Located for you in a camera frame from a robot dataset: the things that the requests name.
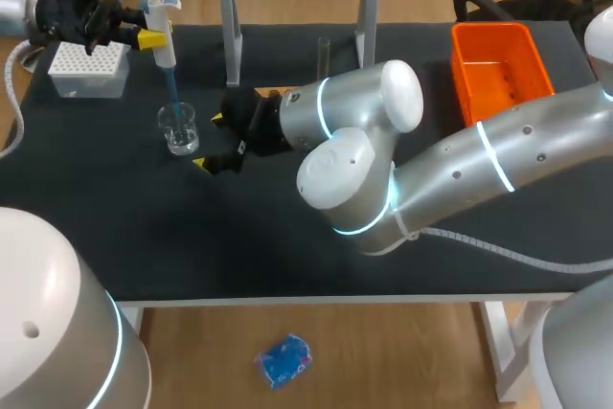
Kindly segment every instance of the water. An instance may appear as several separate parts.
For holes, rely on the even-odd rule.
[[[188,155],[197,151],[200,146],[195,127],[184,128],[181,131],[170,129],[166,132],[169,150],[174,155]]]

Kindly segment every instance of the black table mat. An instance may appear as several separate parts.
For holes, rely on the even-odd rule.
[[[528,24],[556,91],[594,81],[567,24]],[[377,60],[409,62],[425,97],[423,122],[401,138],[397,164],[462,127],[450,28],[378,28]],[[333,75],[356,67],[348,25],[244,26],[243,36],[245,85],[313,81],[320,36],[331,39]],[[209,124],[225,79],[220,28],[177,26],[174,37],[198,153],[224,149]],[[166,89],[151,53],[130,54],[120,100],[61,99],[46,75],[52,58],[41,60],[23,102],[23,144],[0,164],[0,206],[54,224],[117,300],[565,292],[603,276],[550,273],[428,236],[384,257],[360,255],[296,191],[303,153],[249,157],[241,175],[217,177],[171,158],[156,128]],[[437,226],[547,261],[611,257],[612,167],[568,170]]]

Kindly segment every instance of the yellow object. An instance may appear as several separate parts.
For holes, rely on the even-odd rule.
[[[141,50],[164,47],[167,45],[166,35],[155,31],[141,30],[138,33],[138,46]]]
[[[204,161],[205,161],[205,160],[206,160],[206,159],[205,159],[204,157],[202,157],[202,158],[196,158],[196,159],[194,159],[194,160],[192,160],[192,161],[193,161],[193,163],[194,163],[194,164],[195,164],[197,167],[199,167],[201,170],[204,170],[204,171],[206,171],[206,172],[209,172],[209,171],[208,171],[206,168],[204,168]]]

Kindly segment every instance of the orange basket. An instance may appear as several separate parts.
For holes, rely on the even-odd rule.
[[[555,93],[523,24],[458,23],[451,35],[451,69],[466,126]]]

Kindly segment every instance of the chair leg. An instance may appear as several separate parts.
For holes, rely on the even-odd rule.
[[[360,67],[375,64],[376,10],[378,0],[360,0],[355,46]]]
[[[242,34],[238,22],[236,0],[221,0],[221,30],[226,58],[226,84],[228,86],[239,86]]]

